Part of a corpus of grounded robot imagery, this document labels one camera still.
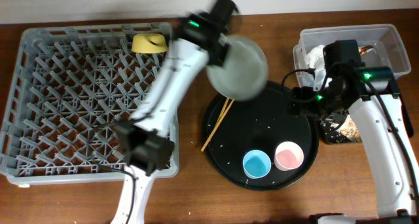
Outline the grey round plate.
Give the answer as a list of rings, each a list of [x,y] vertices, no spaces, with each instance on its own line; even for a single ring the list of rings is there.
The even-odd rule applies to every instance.
[[[264,52],[252,39],[231,35],[227,37],[229,49],[224,64],[209,65],[208,79],[223,96],[247,101],[262,92],[268,81],[268,62]]]

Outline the white napkin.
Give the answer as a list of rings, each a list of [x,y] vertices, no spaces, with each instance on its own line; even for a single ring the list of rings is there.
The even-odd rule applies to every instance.
[[[319,91],[325,80],[325,60],[323,55],[323,49],[325,45],[319,45],[314,47],[305,57],[305,64],[314,70],[314,85],[315,91]]]

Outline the food scraps and rice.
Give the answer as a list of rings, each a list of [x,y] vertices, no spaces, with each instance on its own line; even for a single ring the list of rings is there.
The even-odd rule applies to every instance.
[[[331,124],[329,137],[333,143],[361,142],[359,130],[349,115],[343,122]]]

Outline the yellow bowl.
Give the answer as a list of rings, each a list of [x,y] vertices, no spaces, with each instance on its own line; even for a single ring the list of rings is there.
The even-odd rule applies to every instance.
[[[168,50],[166,39],[159,33],[141,33],[134,36],[132,51],[141,54],[163,53]]]

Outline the brown snack wrapper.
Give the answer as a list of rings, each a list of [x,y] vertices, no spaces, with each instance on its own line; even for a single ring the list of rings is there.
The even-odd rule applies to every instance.
[[[372,45],[366,45],[366,46],[358,47],[358,51],[359,51],[359,54],[361,56],[365,55],[365,54],[367,54],[367,53],[369,53],[373,50],[374,50],[374,47]]]

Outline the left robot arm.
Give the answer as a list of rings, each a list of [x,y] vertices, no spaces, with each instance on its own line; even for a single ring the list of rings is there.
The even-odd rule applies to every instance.
[[[175,143],[170,123],[195,77],[208,65],[222,66],[230,45],[232,0],[216,0],[209,12],[190,14],[179,25],[162,69],[139,108],[113,130],[125,152],[124,183],[113,223],[143,223],[158,175],[171,168]]]

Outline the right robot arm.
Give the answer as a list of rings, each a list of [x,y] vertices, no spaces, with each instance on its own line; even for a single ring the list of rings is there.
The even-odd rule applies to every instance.
[[[368,67],[357,41],[335,41],[322,50],[319,89],[295,87],[289,111],[322,121],[347,112],[356,125],[375,185],[371,223],[418,222],[418,162],[405,128],[401,92],[390,67]]]

